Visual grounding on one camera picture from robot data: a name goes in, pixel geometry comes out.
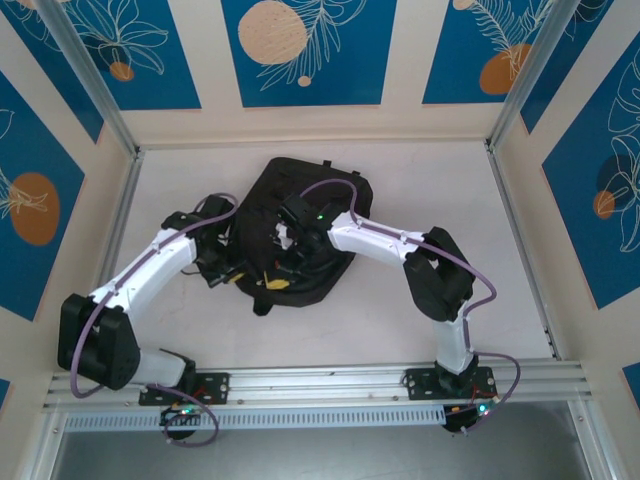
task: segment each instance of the purple cable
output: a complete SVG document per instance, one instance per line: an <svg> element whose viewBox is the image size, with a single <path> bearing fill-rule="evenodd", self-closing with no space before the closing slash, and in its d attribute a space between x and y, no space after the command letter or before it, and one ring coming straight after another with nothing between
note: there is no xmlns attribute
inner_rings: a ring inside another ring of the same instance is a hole
<svg viewBox="0 0 640 480"><path fill-rule="evenodd" d="M231 202L233 203L233 208L228 211L227 213L224 213L222 215L218 215L217 217L213 217L213 218L208 218L206 220L202 220L200 222L194 223L193 225L189 225L188 227L183 228L182 230L180 230L179 232L174 233L173 235L171 235L170 237L168 237L167 239L163 240L162 242L160 242L160 245L158 246L158 249L162 249L164 247L166 247L169 243L173 242L176 238L181 237L197 228L202 228L204 226L207 225L212 225L214 223L217 222L221 222L223 220L226 220L227 218L232 217L233 215L235 215L236 211L238 210L238 199L236 197L234 197L233 195L229 194L229 193L216 193L214 195L217 196L224 196L226 198L228 198L229 200L231 200ZM198 206L201 206L202 204L204 204L204 201L200 201L198 203ZM93 312L91 312L91 315L89 316L89 319L87 320L87 323L85 324L84 328L82 329L82 332L80 333L80 337L78 338L78 343L76 344L76 349L73 352L73 358L71 360L71 379L70 379L70 383L71 383L71 393L73 393L73 396L76 398L87 398L91 395L93 395L94 393L96 393L98 390L100 390L102 388L102 385L98 385L97 387L92 388L91 390L88 390L86 392L81 392L78 389L78 367L80 366L80 355L82 354L82 350L84 348L84 344L87 341L87 338L89 337L89 333L91 333L91 329L93 328L94 323L96 323L96 320L98 318L98 315L100 315L100 312L104 309L104 307L107 305L107 303L109 302L109 300L111 300L111 298L118 295L118 290L120 290L122 288L122 286L138 271L140 270L140 268L154 255L157 255L157 251L156 250L149 250L144 256L142 256L134 265L133 267L131 267L124 275L122 275L122 278L120 280L118 280L116 282L116 284L114 285L113 288L113 292L108 292L104 298L100 301L100 303L98 303L98 305L96 306L96 308L94 308Z"/></svg>
<svg viewBox="0 0 640 480"><path fill-rule="evenodd" d="M358 197L358 189L349 180L343 180L343 179L339 179L339 178L322 180L322 181L314 183L310 187L306 188L300 194L300 196L304 197L305 195L307 195L312 190L315 190L318 187L321 187L323 185L327 185L327 184L330 184L330 183L340 183L340 184L347 185L347 186L351 187L351 191L353 192L353 195L351 196L351 204L349 206L349 212L351 214L352 220L355 223L358 223L358 217L356 216L356 212L355 212L356 199ZM364 220L360 223L360 226L362 228L366 228L367 230L371 230L373 232L380 233L382 235L387 235L389 237L392 237L392 238L395 238L395 239L398 239L398 240L400 240L402 238L401 235L396 233L396 232L387 230L386 228L383 228L383 227L378 227L376 225L368 224ZM475 310L476 308L478 308L478 307L480 307L482 305L486 305L487 303L489 303L489 302L491 302L491 301L496 299L496 297L498 296L498 291L496 290L496 287L481 272L476 270L474 267L472 267L470 264L468 264L464 260L460 260L458 257L456 257L454 255L451 255L449 252L446 252L446 251L442 250L441 248L434 247L433 245L429 245L428 243L421 242L420 240L415 240L413 238L407 238L406 241L408 243L411 243L412 245L416 245L418 247L424 248L425 250L429 250L429 251L435 253L436 255L438 255L438 256L440 256L442 258L446 258L450 262L453 262L456 265L464 268L469 273L471 273L473 276L475 276L476 278L479 278L480 281L482 281L482 283L484 283L487 286L487 288L489 289L490 293L489 293L488 297L485 297L485 298L483 298L481 300L478 300L477 302L474 302L474 303L468 305L462 311L462 321L463 321L463 324L464 324L464 341L465 341L465 346L466 346L467 350L469 352L471 352L471 353L474 353L474 354L476 354L478 356L481 356L481 357L504 358L506 360L509 360L509 361L513 362L513 364L515 365L515 367L516 367L516 378L513 381L513 384L511 385L509 390L507 390L507 393L504 394L504 396L502 397L502 400L500 401L500 403L498 405L504 404L511 397L511 395L513 395L513 392L515 391L516 387L518 386L518 383L520 382L520 375L521 375L520 363L518 363L518 361L514 357L512 357L510 355L505 355L503 353L474 352L473 349L471 348L471 340L470 340L470 336L469 336L469 324L467 322L469 313L472 310ZM474 410L475 408L476 408L475 406L474 407L469 407L469 408L460 410L458 412L450 412L447 415L462 413L462 412ZM490 411L490 413L487 414L487 416L492 415L493 412L495 412L495 410L497 410L497 407L496 407L496 409ZM471 430L475 430L482 423L483 422L477 422L473 426L471 426L468 429L466 429L466 431L469 432Z"/></svg>
<svg viewBox="0 0 640 480"><path fill-rule="evenodd" d="M176 415L172 417L165 424L164 430L162 431L169 445L175 445L176 447L183 447L183 448L197 448L197 447L206 447L207 445L211 445L216 440L216 438L218 437L218 432L220 431L220 424L218 422L218 418L215 416L213 411L207 405L205 405L195 397L192 397L191 395L181 392L180 390L176 390L175 388L164 387L162 385L158 385L157 383L147 385L147 388L153 388L155 390L160 390L165 393L170 393L171 395L182 397L183 399L199 406L204 413L206 413L207 415L209 415L209 417L211 417L211 420L213 421L213 426L214 426L213 434L208 439L202 442L187 443L187 442L178 442L169 436L169 427L176 421L176 419L181 418L182 415Z"/></svg>

